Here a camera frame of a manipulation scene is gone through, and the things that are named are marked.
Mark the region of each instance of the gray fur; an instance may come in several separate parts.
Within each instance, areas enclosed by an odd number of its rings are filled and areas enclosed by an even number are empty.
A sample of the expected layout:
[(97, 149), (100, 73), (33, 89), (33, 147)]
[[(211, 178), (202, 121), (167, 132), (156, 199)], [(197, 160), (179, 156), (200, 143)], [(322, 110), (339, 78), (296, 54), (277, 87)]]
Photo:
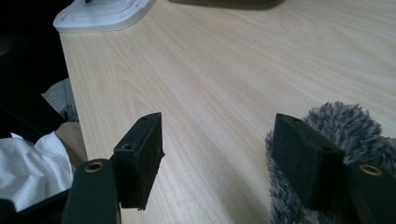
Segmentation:
[[(396, 139), (381, 137), (381, 126), (359, 105), (341, 102), (312, 108), (302, 120), (346, 153), (344, 164), (366, 161), (396, 177)], [(335, 223), (331, 212), (303, 208), (297, 195), (271, 158), (273, 132), (265, 138), (267, 166), (271, 177), (273, 223)]]

